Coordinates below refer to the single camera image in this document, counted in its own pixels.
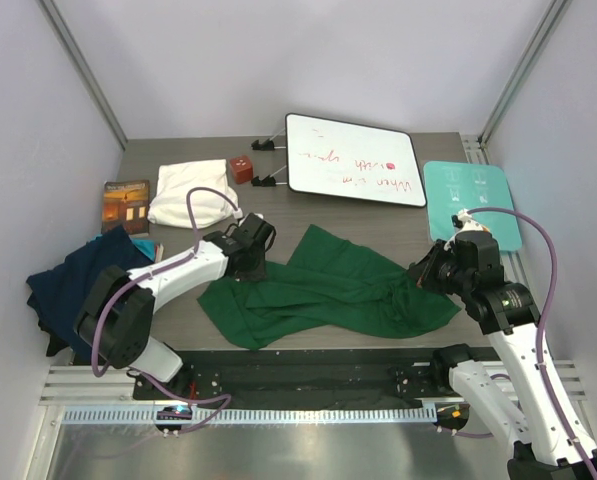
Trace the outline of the green t-shirt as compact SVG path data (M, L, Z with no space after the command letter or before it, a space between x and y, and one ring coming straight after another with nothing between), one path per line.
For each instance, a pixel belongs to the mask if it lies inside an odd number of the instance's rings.
M449 298L417 286L408 271L365 247L310 226L289 261L267 262L259 282L223 277L198 303L231 344L259 350L327 325L390 339L425 335L459 313Z

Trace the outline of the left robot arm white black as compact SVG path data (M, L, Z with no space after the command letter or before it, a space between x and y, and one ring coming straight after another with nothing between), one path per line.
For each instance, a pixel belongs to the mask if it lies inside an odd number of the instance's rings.
M190 389L191 375L175 350L151 336L154 314L182 294L223 277L264 279L265 255L275 237L275 227L250 213L167 260L129 271L108 267L93 284L74 331L100 366L144 372L165 396L181 398Z

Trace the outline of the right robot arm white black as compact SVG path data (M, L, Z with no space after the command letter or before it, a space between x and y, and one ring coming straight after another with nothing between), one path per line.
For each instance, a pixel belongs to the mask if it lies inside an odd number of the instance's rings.
M499 246L485 228L438 240L411 265L419 287L456 295L510 377L516 399L495 384L470 348L434 352L429 380L461 396L505 448L512 479L597 479L597 445L574 410L547 346L529 290L506 280Z

